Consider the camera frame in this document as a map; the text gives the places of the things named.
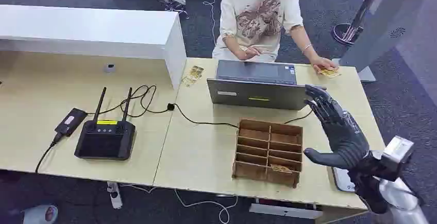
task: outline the wooden compartment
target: wooden compartment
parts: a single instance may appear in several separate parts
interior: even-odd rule
[[[294,188],[302,171],[302,127],[243,119],[232,176]]]

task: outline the router antenna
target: router antenna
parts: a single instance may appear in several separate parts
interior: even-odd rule
[[[127,110],[129,109],[129,102],[130,102],[130,98],[131,98],[131,96],[130,96],[131,93],[132,93],[132,88],[129,88],[129,93],[127,94],[126,107],[124,108],[122,121],[126,121],[126,118],[127,118]]]
[[[105,97],[106,87],[103,88],[102,95],[100,96],[100,100],[98,101],[96,112],[94,113],[93,120],[97,122],[98,114],[100,112],[100,108],[102,107],[103,98]]]

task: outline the laptop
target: laptop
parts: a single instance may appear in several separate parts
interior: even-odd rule
[[[214,104],[300,110],[308,98],[305,86],[207,79]]]
[[[220,60],[207,83],[214,104],[300,110],[310,98],[296,83],[294,65],[286,63]]]

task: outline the robotic thumb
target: robotic thumb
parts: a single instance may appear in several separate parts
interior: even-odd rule
[[[304,150],[304,154],[315,164],[323,166],[338,167],[341,169],[349,169],[344,159],[336,153],[319,153],[318,151],[307,148]]]

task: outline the yellow label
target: yellow label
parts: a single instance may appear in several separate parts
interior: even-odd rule
[[[98,125],[116,125],[118,121],[114,121],[114,120],[98,120],[97,124]]]
[[[249,97],[250,100],[260,100],[260,101],[270,101],[269,99],[266,98],[251,98]]]

